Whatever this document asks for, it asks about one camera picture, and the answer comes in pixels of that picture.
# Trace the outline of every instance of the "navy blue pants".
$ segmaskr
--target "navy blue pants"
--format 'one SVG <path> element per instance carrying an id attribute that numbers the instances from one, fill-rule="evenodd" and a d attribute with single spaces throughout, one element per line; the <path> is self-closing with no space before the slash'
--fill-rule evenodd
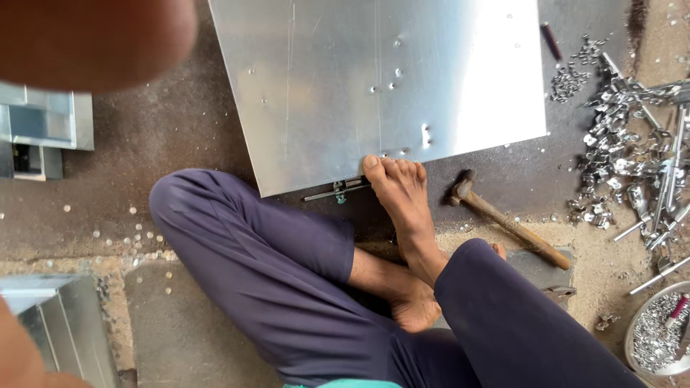
<path id="1" fill-rule="evenodd" d="M 200 287 L 288 384 L 644 387 L 484 240 L 458 248 L 436 282 L 452 331 L 412 335 L 337 286 L 353 263 L 347 222 L 261 199 L 236 177 L 205 170 L 158 181 L 150 209 Z"/>

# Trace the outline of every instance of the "green cloth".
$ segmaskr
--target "green cloth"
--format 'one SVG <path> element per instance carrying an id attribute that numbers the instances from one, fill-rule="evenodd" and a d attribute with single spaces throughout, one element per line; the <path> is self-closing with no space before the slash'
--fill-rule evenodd
<path id="1" fill-rule="evenodd" d="M 303 385 L 287 385 L 283 388 L 306 388 Z M 336 380 L 328 384 L 320 385 L 318 388 L 402 388 L 398 384 L 389 381 L 375 380 Z"/>

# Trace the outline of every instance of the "hammer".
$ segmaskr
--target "hammer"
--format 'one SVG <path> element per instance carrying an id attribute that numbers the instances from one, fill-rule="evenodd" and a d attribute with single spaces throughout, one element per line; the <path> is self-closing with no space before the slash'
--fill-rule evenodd
<path id="1" fill-rule="evenodd" d="M 508 232 L 526 242 L 530 251 L 543 257 L 544 259 L 547 259 L 561 269 L 570 268 L 570 260 L 553 248 L 548 242 L 545 242 L 527 228 L 518 224 L 514 220 L 511 220 L 507 215 L 495 208 L 494 205 L 489 204 L 479 195 L 473 193 L 472 184 L 476 179 L 477 171 L 469 170 L 467 174 L 465 174 L 463 180 L 453 187 L 453 194 L 448 199 L 448 202 L 452 207 L 456 207 L 460 205 L 460 202 L 465 201 L 472 208 L 487 215 L 494 222 L 500 226 L 503 226 Z"/>

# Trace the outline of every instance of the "toenail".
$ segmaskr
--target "toenail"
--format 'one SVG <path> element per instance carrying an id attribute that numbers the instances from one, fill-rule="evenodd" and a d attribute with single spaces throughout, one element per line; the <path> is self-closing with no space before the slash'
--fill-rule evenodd
<path id="1" fill-rule="evenodd" d="M 364 158 L 364 167 L 372 168 L 379 164 L 379 160 L 374 155 L 368 155 Z"/>

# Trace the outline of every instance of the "aluminum sheet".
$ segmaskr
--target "aluminum sheet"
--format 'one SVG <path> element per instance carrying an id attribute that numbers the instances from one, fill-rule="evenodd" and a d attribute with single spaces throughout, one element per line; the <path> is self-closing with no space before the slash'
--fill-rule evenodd
<path id="1" fill-rule="evenodd" d="M 262 196 L 546 135 L 536 0 L 210 0 Z"/>

